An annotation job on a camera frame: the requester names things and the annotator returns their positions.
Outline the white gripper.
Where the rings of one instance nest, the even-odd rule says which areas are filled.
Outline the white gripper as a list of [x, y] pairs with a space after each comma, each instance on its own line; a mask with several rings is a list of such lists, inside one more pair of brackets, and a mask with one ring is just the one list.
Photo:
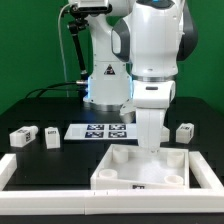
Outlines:
[[138, 145], [149, 151], [160, 149], [164, 118], [175, 96], [176, 84], [165, 82], [134, 82], [133, 105], [136, 108]]

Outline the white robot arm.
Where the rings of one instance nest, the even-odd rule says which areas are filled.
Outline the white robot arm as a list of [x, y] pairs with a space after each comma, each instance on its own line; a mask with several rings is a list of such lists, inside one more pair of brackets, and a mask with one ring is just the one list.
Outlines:
[[197, 44], [187, 0], [69, 0], [76, 31], [89, 27], [94, 68], [84, 105], [119, 111], [137, 126], [138, 145], [160, 148], [175, 96], [177, 63]]

